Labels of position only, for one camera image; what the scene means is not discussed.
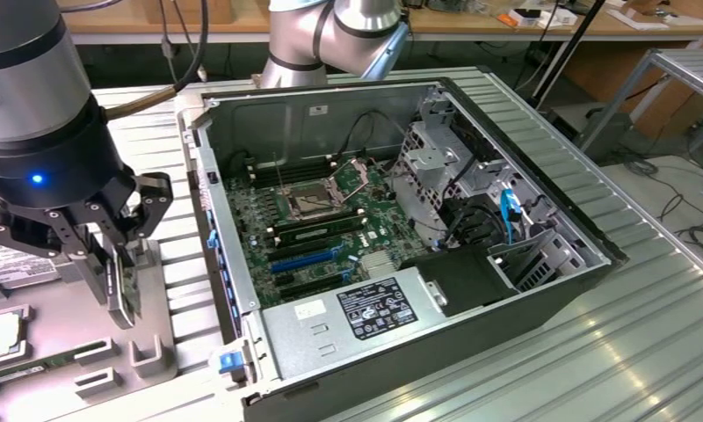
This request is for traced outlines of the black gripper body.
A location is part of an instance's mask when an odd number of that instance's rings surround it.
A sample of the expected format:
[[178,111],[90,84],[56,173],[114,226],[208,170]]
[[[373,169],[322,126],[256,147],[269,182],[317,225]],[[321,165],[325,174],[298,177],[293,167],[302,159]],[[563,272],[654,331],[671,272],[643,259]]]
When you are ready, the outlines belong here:
[[0,142],[0,199],[13,206],[68,207],[100,193],[120,202],[133,189],[133,171],[94,102],[50,134]]

